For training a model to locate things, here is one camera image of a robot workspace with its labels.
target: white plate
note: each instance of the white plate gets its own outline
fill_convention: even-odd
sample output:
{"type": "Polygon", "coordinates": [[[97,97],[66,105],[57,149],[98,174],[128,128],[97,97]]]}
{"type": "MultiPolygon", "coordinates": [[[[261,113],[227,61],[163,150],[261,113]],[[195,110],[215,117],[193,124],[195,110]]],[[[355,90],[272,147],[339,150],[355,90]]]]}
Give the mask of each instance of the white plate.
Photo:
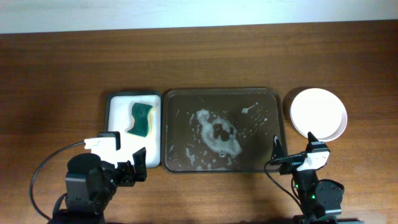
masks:
{"type": "Polygon", "coordinates": [[[309,131],[320,141],[332,141],[347,126],[347,111],[337,96],[327,90],[311,88],[299,93],[290,107],[296,130],[305,136],[309,131]]]}

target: tray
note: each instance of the tray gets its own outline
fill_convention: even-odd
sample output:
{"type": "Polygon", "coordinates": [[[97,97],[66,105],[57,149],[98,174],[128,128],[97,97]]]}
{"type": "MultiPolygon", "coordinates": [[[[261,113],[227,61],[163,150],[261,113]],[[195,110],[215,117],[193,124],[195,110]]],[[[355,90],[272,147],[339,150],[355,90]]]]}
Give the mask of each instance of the tray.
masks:
{"type": "Polygon", "coordinates": [[[157,167],[160,163],[162,95],[158,91],[120,91],[108,95],[106,99],[104,131],[119,131],[121,138],[120,150],[114,152],[116,162],[132,159],[132,154],[146,147],[146,166],[157,167]],[[152,126],[146,137],[127,133],[134,125],[131,108],[134,103],[145,103],[153,106],[149,116],[152,126]]]}
{"type": "Polygon", "coordinates": [[[162,165],[169,172],[263,172],[274,135],[287,154],[274,90],[171,90],[164,96],[162,165]]]}

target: wire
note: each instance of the wire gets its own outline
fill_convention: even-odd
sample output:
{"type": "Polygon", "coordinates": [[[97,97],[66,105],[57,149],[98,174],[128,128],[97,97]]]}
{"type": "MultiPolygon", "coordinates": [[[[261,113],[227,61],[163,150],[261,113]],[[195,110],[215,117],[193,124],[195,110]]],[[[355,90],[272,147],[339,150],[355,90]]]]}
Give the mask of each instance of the wire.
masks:
{"type": "Polygon", "coordinates": [[[37,204],[36,204],[36,202],[35,202],[35,199],[33,198],[33,184],[34,184],[34,182],[35,182],[35,179],[36,179],[36,177],[37,177],[37,174],[39,173],[39,171],[41,170],[41,168],[43,168],[43,166],[45,165],[45,163],[48,162],[48,161],[49,161],[51,158],[53,158],[54,156],[56,156],[58,153],[63,152],[63,151],[65,151],[65,150],[67,150],[67,149],[70,149],[70,148],[72,148],[72,147],[76,147],[76,146],[82,145],[82,144],[84,144],[84,142],[74,143],[74,144],[71,144],[71,145],[69,145],[69,146],[67,146],[67,147],[63,147],[62,149],[59,149],[59,150],[53,152],[51,155],[49,155],[47,158],[45,158],[45,160],[39,165],[39,167],[37,168],[35,174],[33,175],[33,178],[32,178],[32,180],[31,180],[31,182],[30,182],[30,188],[29,188],[30,202],[32,202],[32,205],[33,205],[33,207],[36,209],[36,211],[37,211],[41,216],[43,216],[45,219],[47,219],[48,221],[50,221],[51,218],[50,218],[48,215],[46,215],[44,212],[42,212],[42,211],[38,208],[38,206],[37,206],[37,204]]]}
{"type": "Polygon", "coordinates": [[[292,192],[293,192],[294,196],[295,196],[297,199],[299,199],[299,196],[297,195],[296,191],[294,190],[293,181],[294,181],[294,179],[293,179],[293,177],[292,177],[292,181],[290,181],[290,184],[291,184],[291,186],[292,186],[292,192]]]}
{"type": "Polygon", "coordinates": [[[266,175],[267,175],[268,178],[272,181],[272,183],[274,183],[278,188],[280,188],[281,190],[283,190],[285,193],[287,193],[289,196],[292,197],[292,199],[296,202],[296,204],[297,204],[298,207],[300,208],[301,212],[303,213],[305,222],[309,224],[310,221],[308,220],[307,215],[304,213],[304,209],[303,209],[303,207],[301,206],[300,202],[299,202],[290,192],[288,192],[288,191],[287,191],[286,189],[284,189],[281,185],[279,185],[279,184],[269,175],[269,173],[268,173],[268,171],[267,171],[266,168],[267,168],[267,166],[268,166],[268,164],[269,164],[270,162],[271,162],[271,161],[268,161],[268,162],[266,162],[266,164],[264,165],[264,171],[265,171],[266,175]]]}
{"type": "Polygon", "coordinates": [[[54,209],[52,210],[52,216],[54,216],[60,210],[62,201],[67,195],[67,193],[64,193],[60,198],[58,198],[57,202],[55,202],[54,209]]]}

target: white wall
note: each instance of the white wall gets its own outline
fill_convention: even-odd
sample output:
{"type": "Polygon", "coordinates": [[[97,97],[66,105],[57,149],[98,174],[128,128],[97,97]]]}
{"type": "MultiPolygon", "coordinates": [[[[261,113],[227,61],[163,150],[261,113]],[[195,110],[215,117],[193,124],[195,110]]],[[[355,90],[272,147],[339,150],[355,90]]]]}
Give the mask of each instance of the white wall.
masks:
{"type": "Polygon", "coordinates": [[[398,19],[398,0],[0,0],[0,33],[398,19]]]}

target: dark tray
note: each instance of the dark tray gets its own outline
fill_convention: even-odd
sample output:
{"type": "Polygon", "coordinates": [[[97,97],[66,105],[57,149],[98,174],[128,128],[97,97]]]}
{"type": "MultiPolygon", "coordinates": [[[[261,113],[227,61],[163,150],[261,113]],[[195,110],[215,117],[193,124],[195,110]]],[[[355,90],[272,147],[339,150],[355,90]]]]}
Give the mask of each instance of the dark tray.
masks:
{"type": "Polygon", "coordinates": [[[274,90],[172,90],[164,96],[162,164],[170,172],[263,172],[271,158],[274,135],[278,135],[287,154],[282,107],[274,90]],[[243,113],[245,108],[250,108],[247,113],[243,113]],[[210,117],[199,121],[197,112],[201,110],[207,110],[210,117]],[[230,132],[224,131],[220,123],[230,132]],[[229,147],[235,149],[232,153],[212,150],[209,146],[217,149],[214,139],[205,137],[205,143],[201,136],[202,127],[209,130],[209,126],[215,138],[221,136],[229,146],[236,146],[237,140],[241,153],[235,153],[239,146],[229,147]]]}

